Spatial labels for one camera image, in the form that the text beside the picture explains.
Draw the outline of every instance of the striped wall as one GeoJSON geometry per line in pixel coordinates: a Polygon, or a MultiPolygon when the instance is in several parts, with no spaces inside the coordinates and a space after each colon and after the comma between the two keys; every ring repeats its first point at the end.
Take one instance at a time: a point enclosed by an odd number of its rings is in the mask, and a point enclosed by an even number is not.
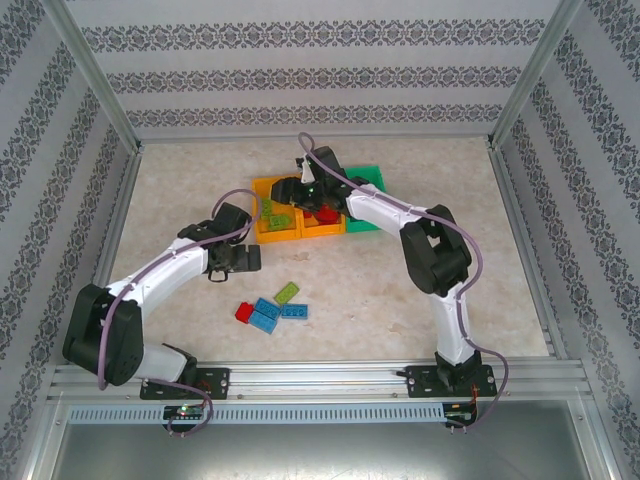
{"type": "Polygon", "coordinates": [[[75,0],[143,140],[488,134],[558,0],[75,0]]]}
{"type": "Polygon", "coordinates": [[[640,2],[583,3],[503,155],[569,353],[640,478],[640,2]]]}
{"type": "Polygon", "coordinates": [[[47,366],[90,282],[131,151],[40,3],[0,6],[0,479],[19,467],[47,366]]]}

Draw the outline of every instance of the green baseplate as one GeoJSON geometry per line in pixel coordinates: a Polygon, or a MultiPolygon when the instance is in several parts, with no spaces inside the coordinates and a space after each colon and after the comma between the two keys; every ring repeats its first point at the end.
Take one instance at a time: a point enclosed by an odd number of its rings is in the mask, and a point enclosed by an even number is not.
{"type": "MultiPolygon", "coordinates": [[[[365,180],[373,183],[383,192],[387,191],[384,186],[384,181],[382,180],[380,167],[378,167],[377,165],[371,167],[349,167],[345,168],[344,171],[346,172],[347,178],[349,179],[354,177],[362,177],[365,180]]],[[[379,228],[369,222],[347,218],[347,233],[368,232],[371,230],[379,230],[379,228]]]]}

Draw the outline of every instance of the red lego brick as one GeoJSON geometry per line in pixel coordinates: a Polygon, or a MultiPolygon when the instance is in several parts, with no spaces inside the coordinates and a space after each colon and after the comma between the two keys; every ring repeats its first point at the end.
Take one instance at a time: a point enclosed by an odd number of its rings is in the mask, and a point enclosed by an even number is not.
{"type": "Polygon", "coordinates": [[[236,318],[242,323],[249,323],[249,317],[253,313],[253,305],[247,302],[242,302],[238,311],[236,312],[236,318]]]}
{"type": "Polygon", "coordinates": [[[331,210],[326,205],[323,205],[322,208],[314,214],[314,217],[316,217],[316,220],[318,220],[321,225],[340,223],[340,213],[331,210]]]}

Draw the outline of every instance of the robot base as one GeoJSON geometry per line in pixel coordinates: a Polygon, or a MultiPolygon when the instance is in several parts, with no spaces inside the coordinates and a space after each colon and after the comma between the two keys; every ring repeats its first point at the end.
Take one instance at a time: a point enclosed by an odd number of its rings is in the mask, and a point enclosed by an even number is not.
{"type": "Polygon", "coordinates": [[[436,353],[436,365],[409,365],[397,374],[407,379],[409,398],[472,396],[474,390],[477,397],[498,393],[493,369],[482,364],[478,351],[455,366],[436,353]]]}
{"type": "MultiPolygon", "coordinates": [[[[228,368],[198,368],[193,386],[211,397],[211,400],[226,400],[229,392],[228,368]]],[[[202,400],[202,396],[175,387],[167,387],[153,382],[142,382],[141,400],[202,400]]]]}

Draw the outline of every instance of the metal profile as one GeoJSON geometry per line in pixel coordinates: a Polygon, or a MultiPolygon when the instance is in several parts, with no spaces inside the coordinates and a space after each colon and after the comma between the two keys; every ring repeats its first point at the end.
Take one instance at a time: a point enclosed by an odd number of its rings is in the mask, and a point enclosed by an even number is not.
{"type": "Polygon", "coordinates": [[[68,405],[45,405],[36,433],[37,441],[30,450],[21,478],[51,480],[69,424],[68,405]]]}
{"type": "Polygon", "coordinates": [[[540,41],[531,57],[529,57],[527,66],[522,71],[522,75],[520,75],[513,92],[511,92],[507,103],[502,109],[493,132],[491,132],[493,146],[502,145],[509,135],[513,123],[520,114],[520,110],[522,110],[531,90],[533,90],[534,85],[553,56],[553,51],[578,12],[580,5],[582,5],[581,0],[560,0],[558,3],[547,27],[542,32],[540,41]]]}
{"type": "MultiPolygon", "coordinates": [[[[335,138],[358,138],[358,139],[367,139],[367,138],[389,138],[389,139],[425,139],[425,138],[435,138],[435,139],[462,139],[462,138],[478,138],[482,137],[486,134],[485,132],[477,132],[477,133],[469,133],[469,132],[461,132],[461,133],[452,133],[452,132],[434,132],[434,133],[425,133],[425,132],[394,132],[389,131],[385,132],[384,130],[380,131],[370,131],[370,132],[349,132],[349,131],[331,131],[331,132],[321,132],[315,131],[313,133],[313,138],[318,139],[335,139],[335,138]]],[[[272,132],[270,134],[264,133],[218,133],[214,132],[210,135],[193,135],[193,136],[178,136],[178,137],[147,137],[142,138],[142,144],[144,145],[171,145],[176,143],[218,143],[218,142],[239,142],[243,140],[249,141],[262,141],[262,140],[272,140],[272,141],[291,141],[294,143],[298,143],[298,134],[292,132],[272,132]]]]}
{"type": "MultiPolygon", "coordinates": [[[[501,362],[486,358],[501,382],[501,362]]],[[[295,403],[388,403],[424,402],[409,399],[405,379],[395,374],[409,364],[434,365],[433,360],[397,362],[308,362],[308,363],[203,363],[203,367],[231,369],[229,395],[217,404],[295,403]]],[[[559,361],[553,357],[509,360],[510,380],[504,401],[575,400],[590,397],[591,387],[579,360],[559,361]]],[[[67,405],[158,405],[174,401],[142,401],[140,382],[100,391],[95,375],[73,365],[56,368],[47,402],[67,405]]],[[[430,402],[466,401],[469,397],[432,398],[430,402]]]]}
{"type": "Polygon", "coordinates": [[[580,449],[592,479],[621,480],[604,425],[594,399],[567,402],[580,449]]]}
{"type": "Polygon", "coordinates": [[[131,197],[133,196],[133,189],[138,178],[138,170],[140,169],[140,162],[144,154],[144,147],[141,146],[135,153],[132,153],[133,158],[129,161],[127,171],[125,172],[124,184],[120,192],[120,197],[116,200],[116,209],[111,219],[111,225],[109,225],[109,232],[105,240],[104,250],[100,257],[96,274],[93,278],[93,282],[96,285],[107,285],[111,278],[111,271],[116,261],[116,253],[118,252],[118,246],[120,244],[120,237],[124,230],[124,222],[127,219],[127,213],[129,212],[129,204],[131,203],[131,197]]]}
{"type": "Polygon", "coordinates": [[[133,125],[100,68],[91,47],[78,28],[65,0],[43,0],[42,6],[98,98],[100,106],[104,108],[118,135],[127,145],[127,150],[133,152],[140,143],[133,125]]]}
{"type": "Polygon", "coordinates": [[[500,190],[500,196],[502,197],[502,203],[504,203],[507,218],[509,219],[509,224],[511,225],[511,230],[513,232],[513,238],[516,242],[516,248],[520,255],[524,275],[527,279],[527,283],[529,284],[531,298],[533,299],[533,304],[536,308],[536,312],[538,313],[538,318],[542,323],[542,328],[546,328],[548,331],[551,343],[553,344],[555,356],[560,359],[567,359],[569,358],[569,355],[567,354],[564,346],[558,322],[553,315],[553,309],[549,303],[549,297],[547,296],[544,281],[542,280],[542,275],[540,275],[540,270],[537,266],[536,256],[533,251],[531,239],[529,238],[525,227],[524,217],[518,207],[518,200],[516,198],[513,185],[508,180],[504,158],[502,158],[502,152],[493,147],[489,147],[488,152],[493,172],[496,177],[496,182],[498,183],[498,189],[500,190]]]}

